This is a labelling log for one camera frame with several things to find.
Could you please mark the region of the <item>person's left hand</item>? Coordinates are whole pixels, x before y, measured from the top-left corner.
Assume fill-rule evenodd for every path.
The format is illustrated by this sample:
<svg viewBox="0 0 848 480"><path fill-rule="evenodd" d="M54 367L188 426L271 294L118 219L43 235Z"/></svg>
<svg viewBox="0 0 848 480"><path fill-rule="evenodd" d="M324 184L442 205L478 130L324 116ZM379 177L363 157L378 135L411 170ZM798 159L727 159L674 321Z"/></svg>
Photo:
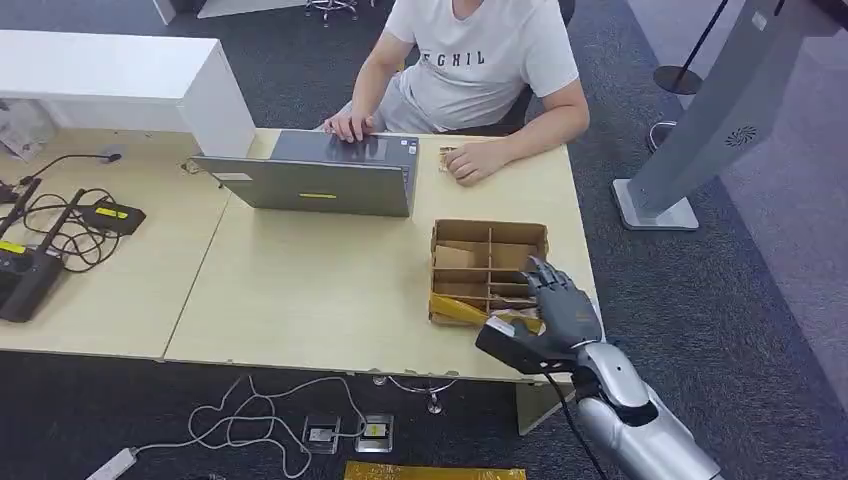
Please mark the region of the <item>person's left hand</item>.
<svg viewBox="0 0 848 480"><path fill-rule="evenodd" d="M446 152L443 159L447 171L465 187L478 184L510 162L499 141L467 143Z"/></svg>

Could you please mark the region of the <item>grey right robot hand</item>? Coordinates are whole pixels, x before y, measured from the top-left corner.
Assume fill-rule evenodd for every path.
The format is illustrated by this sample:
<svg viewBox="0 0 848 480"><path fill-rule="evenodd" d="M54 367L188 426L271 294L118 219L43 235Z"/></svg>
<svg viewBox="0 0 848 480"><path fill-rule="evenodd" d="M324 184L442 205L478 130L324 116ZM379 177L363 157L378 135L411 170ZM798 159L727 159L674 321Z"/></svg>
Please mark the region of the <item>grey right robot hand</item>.
<svg viewBox="0 0 848 480"><path fill-rule="evenodd" d="M604 339L602 322L588 294L550 262L529 256L523 273L536 298L544 324L532 342L544 351L565 355L580 346Z"/></svg>

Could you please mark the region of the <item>person's right hand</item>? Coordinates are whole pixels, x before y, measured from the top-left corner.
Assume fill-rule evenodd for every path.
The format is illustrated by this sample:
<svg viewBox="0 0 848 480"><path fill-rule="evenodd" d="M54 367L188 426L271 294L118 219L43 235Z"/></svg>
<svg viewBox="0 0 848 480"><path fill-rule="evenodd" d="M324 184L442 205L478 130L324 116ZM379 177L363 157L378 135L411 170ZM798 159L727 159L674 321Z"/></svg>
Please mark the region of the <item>person's right hand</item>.
<svg viewBox="0 0 848 480"><path fill-rule="evenodd" d="M348 143L361 142L375 131L375 119L373 115L343 110L326 119L321 130Z"/></svg>

